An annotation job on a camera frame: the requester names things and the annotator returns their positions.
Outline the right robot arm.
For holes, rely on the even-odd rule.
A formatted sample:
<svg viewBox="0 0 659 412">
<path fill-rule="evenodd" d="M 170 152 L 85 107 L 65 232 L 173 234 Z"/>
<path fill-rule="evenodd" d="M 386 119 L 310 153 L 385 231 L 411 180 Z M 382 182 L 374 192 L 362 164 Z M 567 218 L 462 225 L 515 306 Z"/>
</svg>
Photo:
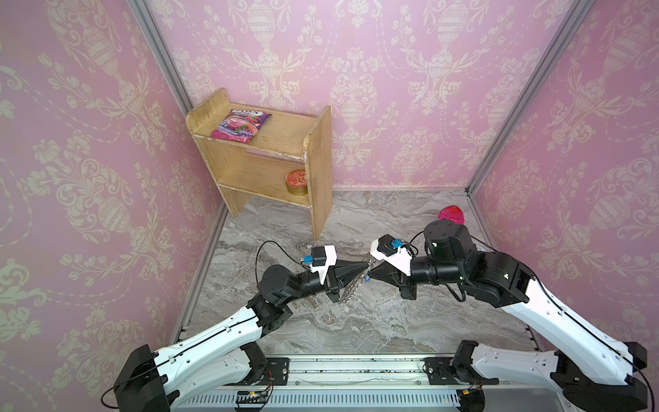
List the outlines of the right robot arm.
<svg viewBox="0 0 659 412">
<path fill-rule="evenodd" d="M 512 380 L 557 392 L 583 411 L 657 410 L 643 370 L 647 350 L 607 335 L 552 294 L 529 266 L 504 252 L 477 249 L 465 226 L 437 220 L 422 232 L 424 255 L 391 235 L 374 240 L 373 280 L 415 300 L 420 284 L 456 285 L 454 297 L 485 302 L 521 320 L 554 346 L 547 352 L 502 350 L 463 340 L 451 365 L 474 384 Z"/>
</svg>

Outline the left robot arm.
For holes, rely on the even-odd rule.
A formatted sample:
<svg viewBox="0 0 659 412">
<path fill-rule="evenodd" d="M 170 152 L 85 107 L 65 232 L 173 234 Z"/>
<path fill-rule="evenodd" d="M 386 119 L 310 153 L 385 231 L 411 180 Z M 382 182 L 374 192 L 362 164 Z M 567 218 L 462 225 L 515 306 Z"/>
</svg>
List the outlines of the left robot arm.
<svg viewBox="0 0 659 412">
<path fill-rule="evenodd" d="M 366 262 L 339 261 L 325 278 L 309 270 L 293 273 L 269 267 L 257 294 L 244 307 L 206 331 L 159 350 L 133 350 L 108 390 L 118 411 L 174 411 L 198 395 L 229 384 L 252 385 L 266 374 L 267 359 L 257 342 L 293 315 L 289 303 L 342 289 L 368 268 Z"/>
</svg>

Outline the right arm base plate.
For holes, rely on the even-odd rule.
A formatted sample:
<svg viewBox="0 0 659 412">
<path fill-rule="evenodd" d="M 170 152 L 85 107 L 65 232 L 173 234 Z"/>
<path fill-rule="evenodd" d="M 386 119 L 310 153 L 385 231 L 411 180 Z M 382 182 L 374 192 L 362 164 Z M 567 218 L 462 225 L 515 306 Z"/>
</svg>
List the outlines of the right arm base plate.
<svg viewBox="0 0 659 412">
<path fill-rule="evenodd" d="M 451 357 L 434 356 L 423 359 L 422 371 L 427 376 L 430 386 L 451 386 L 458 381 L 454 376 Z"/>
</svg>

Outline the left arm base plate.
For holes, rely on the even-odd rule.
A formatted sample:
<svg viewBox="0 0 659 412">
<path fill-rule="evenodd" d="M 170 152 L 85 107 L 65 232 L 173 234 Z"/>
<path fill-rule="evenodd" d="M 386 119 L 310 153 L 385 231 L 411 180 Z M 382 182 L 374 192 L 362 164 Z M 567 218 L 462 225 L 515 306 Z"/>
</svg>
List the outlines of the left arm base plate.
<svg viewBox="0 0 659 412">
<path fill-rule="evenodd" d="M 274 386 L 286 386 L 290 369 L 290 359 L 288 357 L 268 357 L 266 359 L 266 368 L 258 384 L 266 386 L 272 382 Z"/>
</svg>

